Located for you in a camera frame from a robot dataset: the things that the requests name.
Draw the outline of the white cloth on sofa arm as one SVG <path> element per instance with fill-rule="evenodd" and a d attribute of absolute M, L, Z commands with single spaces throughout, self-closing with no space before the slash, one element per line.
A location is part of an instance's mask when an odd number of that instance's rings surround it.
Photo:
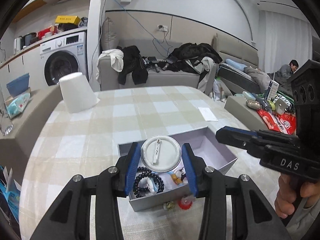
<path fill-rule="evenodd" d="M 120 49 L 104 50 L 98 57 L 98 63 L 108 57 L 110 58 L 111 68 L 118 73 L 122 72 L 124 68 L 124 53 Z"/>

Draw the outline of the black clothes on sofa arm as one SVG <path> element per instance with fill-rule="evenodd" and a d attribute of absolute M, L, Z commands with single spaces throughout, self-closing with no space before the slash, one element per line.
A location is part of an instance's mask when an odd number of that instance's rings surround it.
<path fill-rule="evenodd" d="M 145 84 L 148 79 L 148 71 L 143 62 L 143 58 L 136 46 L 121 48 L 123 52 L 123 70 L 118 75 L 118 83 L 125 85 L 127 75 L 132 74 L 135 85 Z"/>

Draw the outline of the right hand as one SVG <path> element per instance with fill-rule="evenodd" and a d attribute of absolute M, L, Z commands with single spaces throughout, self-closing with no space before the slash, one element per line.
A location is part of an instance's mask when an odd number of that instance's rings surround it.
<path fill-rule="evenodd" d="M 293 203 L 297 198 L 295 190 L 290 186 L 291 177 L 280 174 L 278 179 L 279 190 L 274 201 L 275 211 L 280 218 L 287 218 L 295 211 Z M 319 200 L 319 181 L 317 183 L 306 182 L 300 189 L 300 196 L 307 198 L 305 208 L 312 207 Z"/>

